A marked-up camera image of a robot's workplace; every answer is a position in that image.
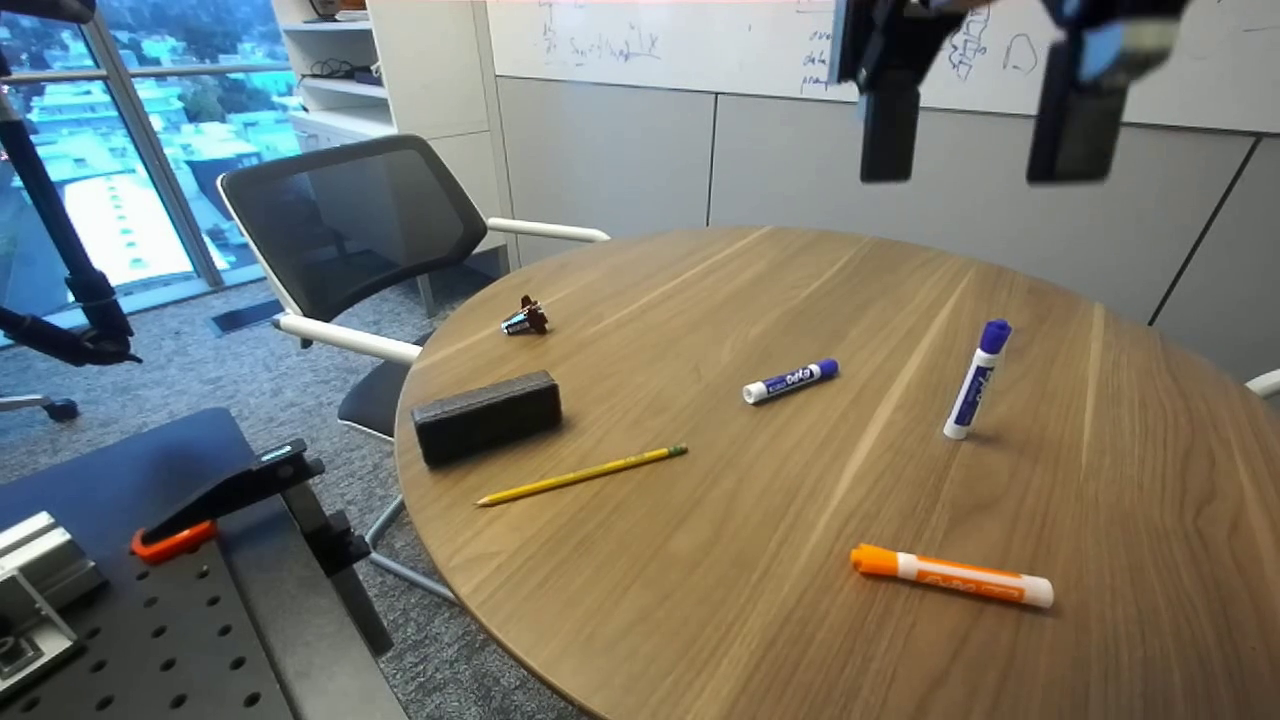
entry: building outside window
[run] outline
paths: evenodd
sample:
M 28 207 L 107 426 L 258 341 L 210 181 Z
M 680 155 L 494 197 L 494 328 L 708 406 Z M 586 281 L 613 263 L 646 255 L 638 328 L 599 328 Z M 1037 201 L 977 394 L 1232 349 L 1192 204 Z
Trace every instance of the building outside window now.
M 122 306 L 258 266 L 216 176 L 290 155 L 296 76 L 271 0 L 100 0 L 90 23 L 0 11 L 7 107 Z M 0 152 L 0 304 L 74 324 L 62 263 Z

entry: yellow pencil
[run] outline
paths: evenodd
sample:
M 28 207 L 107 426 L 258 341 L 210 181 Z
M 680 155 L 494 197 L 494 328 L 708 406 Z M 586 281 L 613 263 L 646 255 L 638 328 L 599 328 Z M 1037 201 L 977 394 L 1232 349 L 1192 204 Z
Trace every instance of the yellow pencil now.
M 689 449 L 650 449 L 650 453 L 619 457 L 619 458 L 606 458 L 606 465 L 594 465 L 594 469 L 561 473 L 561 476 L 542 476 L 542 481 L 527 481 L 527 485 L 502 488 L 502 491 L 489 491 L 489 497 L 480 497 L 474 505 L 480 505 L 480 509 L 511 505 L 511 498 L 525 498 L 525 497 L 537 497 L 537 491 L 585 485 L 585 481 L 594 481 L 594 476 L 627 473 L 627 469 L 656 465 L 656 458 L 670 458 L 670 457 L 685 457 L 685 453 L 689 453 Z

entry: black eraser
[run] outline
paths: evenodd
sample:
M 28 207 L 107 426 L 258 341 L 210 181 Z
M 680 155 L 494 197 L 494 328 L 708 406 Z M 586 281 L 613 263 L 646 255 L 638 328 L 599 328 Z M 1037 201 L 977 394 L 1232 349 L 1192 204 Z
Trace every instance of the black eraser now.
M 547 372 L 433 401 L 410 417 L 427 465 L 480 457 L 561 424 L 561 388 Z

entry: gray carpet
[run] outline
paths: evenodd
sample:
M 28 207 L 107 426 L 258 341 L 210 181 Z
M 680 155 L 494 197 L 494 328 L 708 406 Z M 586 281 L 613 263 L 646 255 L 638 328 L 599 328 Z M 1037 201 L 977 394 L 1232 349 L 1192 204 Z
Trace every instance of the gray carpet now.
M 344 426 L 334 405 L 370 358 L 334 349 L 301 349 L 271 324 L 218 336 L 210 314 L 268 300 L 263 284 L 218 297 L 141 313 L 135 366 L 67 366 L 28 349 L 0 350 L 0 391 L 53 391 L 78 405 L 74 424 L 48 424 L 40 406 L 0 410 L 0 481 L 71 458 L 115 443 L 132 430 L 178 420 L 200 406 L 226 406 L 254 449 L 274 440 L 306 440 L 306 457 L 322 458 L 316 491 L 326 509 L 344 509 L 363 526 L 391 491 L 391 449 Z M 427 328 L 418 304 L 383 291 L 347 314 L 389 336 L 418 336 Z M 408 521 L 398 521 L 383 552 L 427 567 Z M 414 591 L 383 571 L 358 567 L 394 647 L 381 659 L 410 720 L 466 717 L 579 717 L 567 698 L 527 675 L 484 629 L 455 605 Z

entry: wooden table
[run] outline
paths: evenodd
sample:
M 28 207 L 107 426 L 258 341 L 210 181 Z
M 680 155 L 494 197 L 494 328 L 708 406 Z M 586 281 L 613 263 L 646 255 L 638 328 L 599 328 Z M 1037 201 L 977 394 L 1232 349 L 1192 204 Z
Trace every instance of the wooden table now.
M 552 336 L 502 336 L 537 297 Z M 1012 345 L 940 424 L 983 320 Z M 840 380 L 746 406 L 744 380 Z M 552 372 L 565 426 L 424 469 L 410 406 Z M 685 458 L 474 509 L 632 457 Z M 532 263 L 398 394 L 410 523 L 466 612 L 599 717 L 1277 717 L 1280 424 L 1050 284 L 913 245 L 719 228 Z M 865 581 L 861 541 L 1049 574 L 1050 612 Z

